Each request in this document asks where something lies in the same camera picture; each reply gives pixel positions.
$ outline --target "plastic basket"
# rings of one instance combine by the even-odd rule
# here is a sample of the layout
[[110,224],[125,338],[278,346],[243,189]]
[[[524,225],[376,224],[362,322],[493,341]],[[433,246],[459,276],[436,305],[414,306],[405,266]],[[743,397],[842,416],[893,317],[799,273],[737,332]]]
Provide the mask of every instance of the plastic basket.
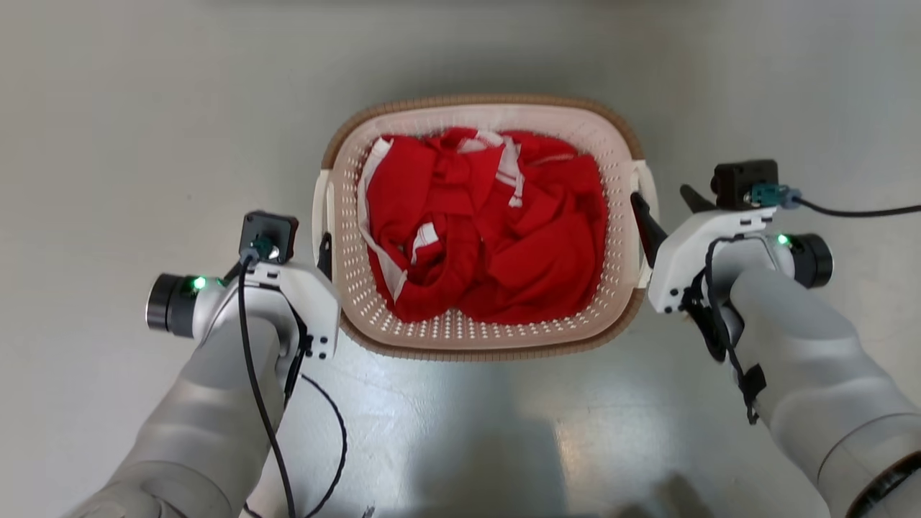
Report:
[[[381,135],[431,135],[451,126],[521,129],[564,139],[598,161],[608,199],[604,269],[592,303],[571,317],[525,325],[484,324],[457,310],[404,323],[376,289],[367,246],[358,231],[356,185],[371,144]],[[548,96],[441,97],[383,104],[355,115],[332,138],[313,200],[313,244],[332,235],[332,281],[342,298],[341,327],[374,352],[410,359],[541,358],[589,350],[611,341],[633,320],[651,270],[630,206],[641,191],[653,217],[652,175],[633,131],[597,102]]]

